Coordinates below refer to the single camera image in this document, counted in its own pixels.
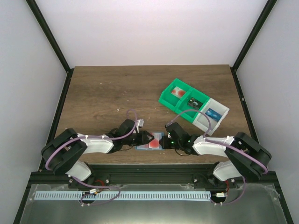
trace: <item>gray wall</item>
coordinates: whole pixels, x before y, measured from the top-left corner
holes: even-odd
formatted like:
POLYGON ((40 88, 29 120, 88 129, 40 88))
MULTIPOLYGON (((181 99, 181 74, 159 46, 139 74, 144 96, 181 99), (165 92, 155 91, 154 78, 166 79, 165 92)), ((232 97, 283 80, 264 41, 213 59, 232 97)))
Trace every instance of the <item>gray wall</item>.
POLYGON ((70 66, 230 64, 267 0, 37 0, 70 66))
POLYGON ((13 223, 37 171, 65 71, 26 1, 0 2, 0 222, 13 223))
POLYGON ((259 140, 299 223, 299 1, 276 6, 238 70, 259 140))

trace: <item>black metal frame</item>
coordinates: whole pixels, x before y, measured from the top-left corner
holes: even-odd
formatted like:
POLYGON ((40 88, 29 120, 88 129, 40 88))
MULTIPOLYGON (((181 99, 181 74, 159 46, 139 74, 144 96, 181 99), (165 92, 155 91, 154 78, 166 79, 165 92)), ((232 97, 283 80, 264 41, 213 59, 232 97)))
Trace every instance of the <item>black metal frame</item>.
MULTIPOLYGON (((239 68, 241 62, 245 58, 249 48, 251 47, 254 39, 256 38, 258 32, 260 31, 262 25, 266 21, 269 13, 274 7, 277 0, 268 0, 263 11, 261 12, 255 26, 253 27, 247 41, 245 42, 234 66, 231 68, 231 72, 234 78, 234 82, 238 91, 238 95, 244 110, 246 121, 250 130, 251 137, 258 141, 257 134, 255 132, 252 120, 250 118, 250 113, 248 111, 245 98, 242 93, 241 86, 237 77, 237 69, 239 68)), ((38 8, 35 0, 26 0, 29 7, 31 8, 34 16, 36 17, 38 23, 43 29, 46 37, 48 38, 51 46, 53 47, 57 57, 59 58, 62 66, 64 67, 67 76, 64 83, 63 91, 57 106, 57 110, 53 119, 51 130, 47 142, 54 139, 56 134, 57 125, 60 119, 62 108, 64 106, 64 101, 66 94, 71 83, 71 77, 74 69, 70 69, 63 53, 60 50, 58 43, 56 42, 45 18, 43 17, 41 11, 38 8)), ((17 212, 14 224, 20 222, 24 207, 29 195, 30 187, 32 184, 68 184, 69 178, 66 175, 57 176, 52 172, 44 169, 45 162, 42 160, 39 172, 31 173, 28 185, 25 189, 24 196, 22 198, 19 210, 17 212)), ((97 173, 97 175, 108 175, 110 177, 110 184, 187 184, 192 182, 194 175, 206 174, 207 171, 212 167, 211 164, 201 164, 201 165, 91 165, 91 168, 97 173)), ((236 183, 241 183, 242 180, 236 178, 236 183)), ((270 171, 268 174, 263 175, 259 183, 270 184, 273 183, 276 191, 280 194, 280 203, 282 205, 285 218, 289 224, 293 223, 292 217, 288 210, 287 204, 283 192, 280 188, 279 181, 277 179, 276 173, 270 171)), ((201 183, 197 183, 195 187, 203 187, 201 183)), ((207 190, 218 190, 219 188, 207 188, 207 190)))

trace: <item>white slotted strip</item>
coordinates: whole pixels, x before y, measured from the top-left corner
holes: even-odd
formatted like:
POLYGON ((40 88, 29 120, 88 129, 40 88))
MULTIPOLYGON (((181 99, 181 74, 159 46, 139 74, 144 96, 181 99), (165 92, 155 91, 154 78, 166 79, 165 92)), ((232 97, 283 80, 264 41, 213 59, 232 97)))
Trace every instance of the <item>white slotted strip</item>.
MULTIPOLYGON (((117 191, 103 191, 84 200, 105 201, 115 197, 117 191)), ((82 191, 37 191, 35 200, 80 200, 82 191)), ((122 191, 117 201, 210 201, 209 191, 122 191)))

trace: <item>red circle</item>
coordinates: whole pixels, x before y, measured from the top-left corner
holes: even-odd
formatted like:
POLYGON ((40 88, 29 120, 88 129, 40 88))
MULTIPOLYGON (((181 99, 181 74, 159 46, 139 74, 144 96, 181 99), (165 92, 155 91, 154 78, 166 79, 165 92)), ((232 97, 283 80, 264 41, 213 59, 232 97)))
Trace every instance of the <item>red circle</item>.
POLYGON ((151 141, 149 143, 149 145, 150 145, 151 148, 159 148, 159 141, 158 141, 158 139, 154 139, 153 141, 151 141))
POLYGON ((184 90, 180 90, 180 91, 178 92, 178 95, 179 95, 180 97, 182 97, 185 93, 186 93, 186 92, 185 92, 184 90))

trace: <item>wood grain surface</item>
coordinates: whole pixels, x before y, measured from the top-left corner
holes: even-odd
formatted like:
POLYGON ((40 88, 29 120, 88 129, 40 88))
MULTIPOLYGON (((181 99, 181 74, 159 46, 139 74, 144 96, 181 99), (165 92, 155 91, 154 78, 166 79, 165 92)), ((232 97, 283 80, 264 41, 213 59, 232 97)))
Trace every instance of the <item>wood grain surface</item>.
MULTIPOLYGON (((190 86, 227 106, 230 110, 213 137, 249 134, 246 119, 228 65, 103 66, 76 67, 59 121, 57 135, 66 128, 78 133, 101 135, 126 119, 134 108, 144 119, 143 130, 165 132, 164 125, 176 116, 158 102, 162 91, 179 78, 190 86)), ((177 122, 189 134, 203 134, 183 118, 177 122)), ((219 156, 182 157, 173 150, 136 151, 114 154, 87 154, 80 160, 100 164, 214 163, 219 156)))

